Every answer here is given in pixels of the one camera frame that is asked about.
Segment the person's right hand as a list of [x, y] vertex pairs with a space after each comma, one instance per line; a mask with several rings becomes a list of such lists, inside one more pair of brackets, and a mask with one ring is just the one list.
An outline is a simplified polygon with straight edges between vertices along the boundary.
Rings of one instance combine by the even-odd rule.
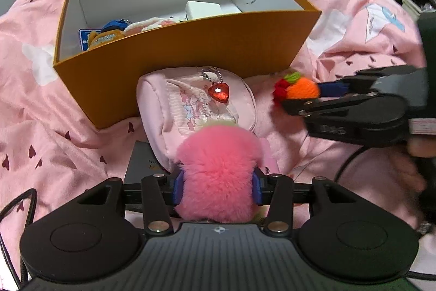
[[420, 173], [419, 159], [435, 158], [435, 136], [410, 136], [407, 144], [394, 147], [390, 159], [399, 182], [415, 193], [423, 192], [427, 182]]

